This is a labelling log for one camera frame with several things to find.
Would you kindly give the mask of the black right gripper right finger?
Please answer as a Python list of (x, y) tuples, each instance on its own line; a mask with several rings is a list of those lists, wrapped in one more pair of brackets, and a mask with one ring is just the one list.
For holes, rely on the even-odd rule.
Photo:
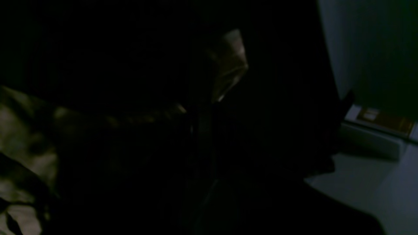
[(335, 171), (342, 117), (330, 68), (235, 65), (216, 76), (214, 95), (214, 235), (385, 234), (305, 182)]

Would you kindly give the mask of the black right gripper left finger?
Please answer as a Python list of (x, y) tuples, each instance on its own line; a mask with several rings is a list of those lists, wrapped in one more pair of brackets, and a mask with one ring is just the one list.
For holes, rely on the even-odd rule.
[(65, 107), (51, 134), (60, 165), (51, 235), (210, 235), (213, 105), (162, 117)]

